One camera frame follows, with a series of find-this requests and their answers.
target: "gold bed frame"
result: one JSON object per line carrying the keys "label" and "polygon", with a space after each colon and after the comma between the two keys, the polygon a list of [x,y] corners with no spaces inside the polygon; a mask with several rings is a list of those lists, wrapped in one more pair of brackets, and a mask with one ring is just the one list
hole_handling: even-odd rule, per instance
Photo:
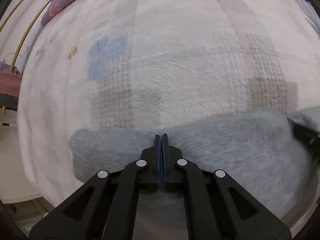
{"label": "gold bed frame", "polygon": [[[2,25],[0,26],[0,32],[2,31],[4,25],[7,23],[7,21],[9,20],[9,18],[11,17],[11,15],[14,13],[14,11],[18,8],[18,6],[23,2],[24,0],[20,0],[16,6],[11,10],[11,12],[8,14],[8,16],[5,18],[4,22],[2,23]],[[38,17],[40,16],[40,14],[43,12],[43,10],[46,8],[46,6],[50,3],[51,0],[47,0],[46,3],[41,7],[41,9],[38,11],[38,13],[36,14],[36,16],[33,18],[32,22],[30,23],[30,25],[28,26],[26,32],[24,33],[24,35],[22,36],[22,39],[16,49],[16,52],[13,56],[13,59],[12,59],[12,62],[11,62],[11,65],[10,65],[10,72],[12,73],[13,70],[14,70],[14,65],[17,61],[17,58],[18,58],[18,55],[19,55],[19,52],[21,50],[21,47],[28,35],[28,33],[30,32],[32,26],[34,25],[34,23],[36,22],[36,20],[38,19]],[[5,111],[6,111],[6,108],[5,106],[2,106],[2,114],[5,114]]]}

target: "bedsheet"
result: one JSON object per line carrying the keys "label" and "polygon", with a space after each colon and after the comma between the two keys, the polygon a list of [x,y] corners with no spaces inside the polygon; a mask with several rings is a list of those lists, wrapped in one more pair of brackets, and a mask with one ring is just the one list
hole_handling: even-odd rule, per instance
{"label": "bedsheet", "polygon": [[[168,132],[188,158],[226,169],[292,226],[317,197],[313,159],[286,120],[309,108],[319,126],[314,13],[304,0],[73,2],[45,26],[23,75],[28,179],[57,206]],[[155,220],[138,217],[150,233]]]}

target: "white blanket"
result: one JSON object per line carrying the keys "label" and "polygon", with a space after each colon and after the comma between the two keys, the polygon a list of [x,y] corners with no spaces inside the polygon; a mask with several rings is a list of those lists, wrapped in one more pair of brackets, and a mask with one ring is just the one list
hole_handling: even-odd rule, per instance
{"label": "white blanket", "polygon": [[54,206],[79,188],[69,143],[81,129],[319,106],[317,21],[303,0],[75,1],[45,26],[23,75],[28,179]]}

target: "metal rod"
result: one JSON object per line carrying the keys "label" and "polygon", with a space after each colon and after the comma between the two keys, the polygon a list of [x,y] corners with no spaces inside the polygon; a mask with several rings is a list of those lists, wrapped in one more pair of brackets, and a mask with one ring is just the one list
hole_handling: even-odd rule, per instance
{"label": "metal rod", "polygon": [[14,69],[14,64],[16,63],[17,61],[17,58],[18,58],[18,55],[19,55],[19,52],[21,50],[21,47],[28,35],[28,33],[30,32],[32,26],[34,25],[34,23],[36,22],[36,20],[38,19],[38,17],[40,16],[40,14],[42,13],[42,11],[45,9],[45,7],[50,3],[51,0],[47,0],[47,2],[42,6],[42,8],[40,9],[40,11],[38,11],[38,13],[36,14],[36,16],[33,18],[32,22],[30,23],[28,29],[26,30],[26,32],[24,33],[20,43],[19,43],[19,46],[17,47],[17,50],[16,50],[16,53],[14,54],[14,57],[12,59],[12,62],[11,62],[11,65],[10,65],[10,72],[13,72],[13,69]]}
{"label": "metal rod", "polygon": [[6,17],[6,19],[4,20],[4,22],[2,23],[1,27],[0,27],[0,32],[2,31],[4,25],[7,23],[7,21],[9,20],[9,18],[11,17],[11,15],[13,14],[13,12],[18,8],[18,6],[23,2],[24,0],[20,0],[16,6],[12,9],[12,11],[9,13],[9,15]]}

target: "metal rivet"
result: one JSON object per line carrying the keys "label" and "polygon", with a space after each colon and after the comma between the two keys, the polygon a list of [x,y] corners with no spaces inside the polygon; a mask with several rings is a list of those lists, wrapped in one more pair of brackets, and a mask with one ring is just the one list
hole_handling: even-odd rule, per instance
{"label": "metal rivet", "polygon": [[184,165],[187,165],[187,160],[185,159],[178,159],[177,161],[177,164],[180,165],[180,166],[184,166]]}
{"label": "metal rivet", "polygon": [[136,165],[139,166],[139,167],[144,167],[147,165],[147,162],[145,160],[138,160],[136,162]]}
{"label": "metal rivet", "polygon": [[216,176],[219,178],[223,178],[226,175],[226,173],[222,170],[217,170],[216,171]]}
{"label": "metal rivet", "polygon": [[98,177],[99,177],[100,179],[103,179],[103,178],[105,178],[106,176],[108,176],[108,172],[107,172],[107,171],[99,171],[99,172],[98,172]]}

